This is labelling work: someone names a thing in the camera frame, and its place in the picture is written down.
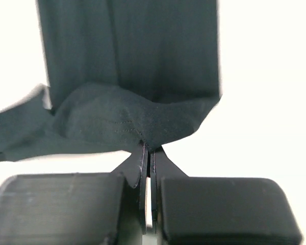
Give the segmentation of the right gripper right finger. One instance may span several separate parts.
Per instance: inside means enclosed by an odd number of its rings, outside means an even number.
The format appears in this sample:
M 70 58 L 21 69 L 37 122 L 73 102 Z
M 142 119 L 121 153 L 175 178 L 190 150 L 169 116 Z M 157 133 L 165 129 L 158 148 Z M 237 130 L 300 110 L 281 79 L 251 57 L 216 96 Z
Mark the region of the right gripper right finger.
M 288 199 L 265 178 L 190 177 L 162 148 L 150 154 L 158 244 L 301 244 Z

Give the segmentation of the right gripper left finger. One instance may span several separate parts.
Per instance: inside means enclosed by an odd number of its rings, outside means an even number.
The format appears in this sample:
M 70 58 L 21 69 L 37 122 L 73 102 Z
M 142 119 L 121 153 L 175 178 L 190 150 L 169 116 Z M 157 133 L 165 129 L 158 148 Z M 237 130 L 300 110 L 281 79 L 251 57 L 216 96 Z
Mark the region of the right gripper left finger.
M 110 173 L 9 177 L 0 186 L 0 244 L 142 244 L 145 144 Z

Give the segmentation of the black t shirt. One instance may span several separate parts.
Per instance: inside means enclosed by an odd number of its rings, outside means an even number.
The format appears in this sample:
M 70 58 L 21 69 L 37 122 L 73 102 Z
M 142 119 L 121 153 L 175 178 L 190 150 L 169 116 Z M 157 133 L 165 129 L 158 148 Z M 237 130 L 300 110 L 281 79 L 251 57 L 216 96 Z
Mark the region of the black t shirt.
M 148 151 L 219 102 L 216 1 L 38 1 L 49 87 L 0 113 L 0 161 Z

